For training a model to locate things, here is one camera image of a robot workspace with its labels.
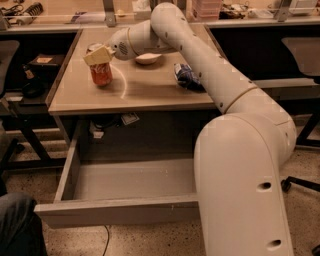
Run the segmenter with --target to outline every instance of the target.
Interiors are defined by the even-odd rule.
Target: person's knee
[[[36,201],[24,193],[9,193],[0,197],[0,215],[5,211],[33,212]]]

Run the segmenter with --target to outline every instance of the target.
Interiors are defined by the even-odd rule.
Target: chair leg
[[[320,192],[320,184],[314,183],[311,181],[307,181],[307,180],[298,179],[298,178],[291,177],[291,176],[289,176],[286,180],[281,181],[281,187],[284,192],[289,191],[289,189],[291,188],[291,182],[295,183],[297,185],[303,186],[305,188],[309,188],[309,189],[315,190],[317,192]]]
[[[320,122],[320,113],[314,113],[308,120],[297,138],[297,145],[320,147],[320,140],[308,139],[308,136]]]

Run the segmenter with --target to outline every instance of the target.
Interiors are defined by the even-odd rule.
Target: desk
[[[198,36],[213,45],[203,25],[192,27]],[[113,58],[113,82],[102,88],[95,86],[89,68],[83,61],[87,46],[106,42],[118,29],[98,27],[83,30],[50,103],[50,114],[60,116],[213,107],[206,93],[188,91],[177,85],[173,65],[186,63],[179,53],[162,55],[155,64],[149,66],[136,64],[134,60]]]
[[[192,28],[213,46],[203,25]],[[95,86],[83,61],[87,45],[105,42],[117,29],[82,31],[48,100],[49,113],[60,120],[62,130],[67,130],[63,118],[79,119],[55,201],[35,209],[53,228],[199,218],[193,149],[198,133],[213,118],[214,103],[205,92],[177,85],[173,65],[186,63],[179,53],[150,66],[113,59],[113,82]],[[128,112],[140,120],[110,127],[98,140],[88,132],[91,115]]]

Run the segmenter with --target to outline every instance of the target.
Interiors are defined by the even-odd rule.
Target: drawer
[[[199,218],[193,172],[198,133],[210,110],[137,113],[105,129],[80,120],[52,204],[35,212],[52,228],[148,224]]]

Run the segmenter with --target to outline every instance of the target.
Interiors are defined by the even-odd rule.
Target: dark pants
[[[41,219],[33,212],[36,201],[23,193],[0,197],[0,255],[47,255]]]

